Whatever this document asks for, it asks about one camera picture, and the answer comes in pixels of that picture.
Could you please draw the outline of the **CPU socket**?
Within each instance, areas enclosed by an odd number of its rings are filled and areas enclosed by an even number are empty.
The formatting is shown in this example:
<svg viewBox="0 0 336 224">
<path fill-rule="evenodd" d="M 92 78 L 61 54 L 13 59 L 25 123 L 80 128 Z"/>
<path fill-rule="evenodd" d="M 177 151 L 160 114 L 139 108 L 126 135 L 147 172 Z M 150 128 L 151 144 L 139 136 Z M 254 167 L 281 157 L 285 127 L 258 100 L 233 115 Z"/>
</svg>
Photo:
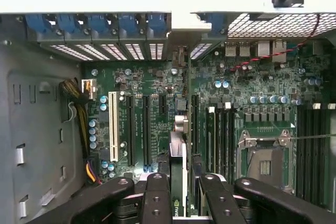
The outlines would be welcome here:
<svg viewBox="0 0 336 224">
<path fill-rule="evenodd" d="M 236 177 L 254 178 L 287 193 L 294 192 L 295 163 L 290 131 L 251 133 L 242 130 L 237 143 Z"/>
</svg>

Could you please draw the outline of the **black long expansion slot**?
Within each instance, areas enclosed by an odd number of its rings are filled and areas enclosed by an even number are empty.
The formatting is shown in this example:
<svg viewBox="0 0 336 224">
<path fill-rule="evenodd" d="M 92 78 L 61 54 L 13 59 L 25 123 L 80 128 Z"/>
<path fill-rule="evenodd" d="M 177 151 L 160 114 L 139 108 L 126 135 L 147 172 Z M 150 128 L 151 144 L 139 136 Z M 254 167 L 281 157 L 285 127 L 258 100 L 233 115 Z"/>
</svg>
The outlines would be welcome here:
<svg viewBox="0 0 336 224">
<path fill-rule="evenodd" d="M 151 169 L 151 116 L 150 116 L 150 96 L 144 95 L 143 98 L 143 168 L 145 172 Z"/>
<path fill-rule="evenodd" d="M 135 112 L 134 112 L 134 98 L 132 95 L 126 96 L 126 110 L 127 110 L 127 137 L 128 137 L 128 165 L 135 165 Z"/>
</svg>

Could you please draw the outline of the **white expansion slot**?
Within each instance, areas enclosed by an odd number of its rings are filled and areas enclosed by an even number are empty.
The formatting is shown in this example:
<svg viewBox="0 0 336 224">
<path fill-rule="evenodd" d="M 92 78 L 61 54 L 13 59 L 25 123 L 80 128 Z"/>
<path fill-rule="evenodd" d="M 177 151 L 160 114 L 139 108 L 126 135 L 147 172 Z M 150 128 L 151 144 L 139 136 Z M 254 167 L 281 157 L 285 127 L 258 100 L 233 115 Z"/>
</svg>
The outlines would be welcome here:
<svg viewBox="0 0 336 224">
<path fill-rule="evenodd" d="M 119 160 L 119 94 L 115 91 L 108 93 L 110 161 Z"/>
</svg>

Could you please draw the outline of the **short black expansion slot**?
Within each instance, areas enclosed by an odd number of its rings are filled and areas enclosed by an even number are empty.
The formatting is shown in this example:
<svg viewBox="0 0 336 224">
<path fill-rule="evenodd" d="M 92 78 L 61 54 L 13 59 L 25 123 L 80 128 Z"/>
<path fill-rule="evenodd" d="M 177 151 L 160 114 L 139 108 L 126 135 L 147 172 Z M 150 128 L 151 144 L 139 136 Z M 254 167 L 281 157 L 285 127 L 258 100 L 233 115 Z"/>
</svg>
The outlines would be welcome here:
<svg viewBox="0 0 336 224">
<path fill-rule="evenodd" d="M 159 115 L 167 114 L 167 100 L 165 94 L 159 94 Z"/>
</svg>

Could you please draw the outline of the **thin locking lever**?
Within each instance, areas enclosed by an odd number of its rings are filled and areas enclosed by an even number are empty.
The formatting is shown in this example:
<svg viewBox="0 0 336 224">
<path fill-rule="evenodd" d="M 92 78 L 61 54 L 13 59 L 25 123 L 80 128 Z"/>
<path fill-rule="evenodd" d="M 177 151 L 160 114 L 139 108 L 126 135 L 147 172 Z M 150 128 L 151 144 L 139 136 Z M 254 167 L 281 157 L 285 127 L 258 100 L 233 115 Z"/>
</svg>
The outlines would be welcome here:
<svg viewBox="0 0 336 224">
<path fill-rule="evenodd" d="M 327 137 L 334 137 L 335 134 L 322 134 L 322 135 L 311 135 L 311 136 L 296 136 L 290 137 L 291 140 L 307 140 L 307 139 L 318 139 L 318 138 L 327 138 Z"/>
</svg>

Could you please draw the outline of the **green motherboard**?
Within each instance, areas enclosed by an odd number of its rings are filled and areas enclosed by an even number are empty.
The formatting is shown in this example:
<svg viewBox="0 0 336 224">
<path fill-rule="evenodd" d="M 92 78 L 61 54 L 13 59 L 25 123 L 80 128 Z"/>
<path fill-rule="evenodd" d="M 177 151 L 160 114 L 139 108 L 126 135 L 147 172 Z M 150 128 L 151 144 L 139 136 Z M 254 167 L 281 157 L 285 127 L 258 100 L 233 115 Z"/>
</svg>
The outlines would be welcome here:
<svg viewBox="0 0 336 224">
<path fill-rule="evenodd" d="M 188 171 L 217 173 L 232 184 L 242 130 L 291 137 L 335 134 L 330 117 L 336 112 L 336 89 L 331 84 L 333 51 L 316 52 L 305 45 L 288 54 L 247 62 L 247 45 L 215 49 L 188 65 Z M 170 175 L 169 138 L 173 130 L 173 94 L 177 85 L 172 62 L 88 63 L 84 79 L 97 80 L 97 99 L 88 103 L 90 165 L 99 182 L 117 176 L 137 180 L 143 173 Z M 108 93 L 119 94 L 119 160 L 110 161 Z M 165 94 L 167 114 L 159 115 L 159 94 Z M 199 96 L 199 148 L 192 152 L 192 95 Z M 135 165 L 128 165 L 126 96 L 134 98 Z M 151 155 L 143 168 L 143 96 L 150 96 Z M 292 140 L 295 189 L 292 194 L 316 205 L 329 200 L 330 151 L 334 137 Z"/>
</svg>

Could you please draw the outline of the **white power connector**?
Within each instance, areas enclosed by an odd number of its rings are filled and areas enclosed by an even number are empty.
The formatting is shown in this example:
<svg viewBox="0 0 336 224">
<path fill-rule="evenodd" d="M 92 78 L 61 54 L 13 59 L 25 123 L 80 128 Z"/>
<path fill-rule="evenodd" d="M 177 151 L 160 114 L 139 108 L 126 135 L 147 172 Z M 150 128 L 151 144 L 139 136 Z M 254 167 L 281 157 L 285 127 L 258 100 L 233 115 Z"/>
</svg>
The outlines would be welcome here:
<svg viewBox="0 0 336 224">
<path fill-rule="evenodd" d="M 97 80 L 82 79 L 81 90 L 88 96 L 89 100 L 95 101 L 97 99 Z"/>
</svg>

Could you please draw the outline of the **blue slot clip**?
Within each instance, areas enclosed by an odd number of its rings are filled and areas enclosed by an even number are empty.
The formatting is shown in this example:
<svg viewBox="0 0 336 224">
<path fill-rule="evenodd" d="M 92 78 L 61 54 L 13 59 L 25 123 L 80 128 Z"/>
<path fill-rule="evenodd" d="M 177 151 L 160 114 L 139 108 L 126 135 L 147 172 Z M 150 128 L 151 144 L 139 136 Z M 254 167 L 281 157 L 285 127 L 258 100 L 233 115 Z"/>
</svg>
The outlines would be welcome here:
<svg viewBox="0 0 336 224">
<path fill-rule="evenodd" d="M 80 31 L 80 25 L 74 14 L 57 14 L 57 24 L 61 30 L 70 34 Z"/>
<path fill-rule="evenodd" d="M 126 32 L 127 35 L 136 34 L 138 31 L 137 21 L 134 14 L 121 13 L 118 15 L 119 28 Z"/>
<path fill-rule="evenodd" d="M 166 14 L 149 13 L 147 25 L 150 35 L 154 37 L 162 36 L 167 30 Z"/>
<path fill-rule="evenodd" d="M 27 26 L 38 33 L 52 32 L 52 25 L 42 14 L 25 15 Z"/>
<path fill-rule="evenodd" d="M 98 33 L 107 33 L 109 24 L 104 14 L 88 14 L 88 25 Z"/>
<path fill-rule="evenodd" d="M 208 13 L 206 21 L 212 25 L 210 32 L 212 36 L 223 35 L 225 33 L 226 15 L 224 13 Z"/>
</svg>

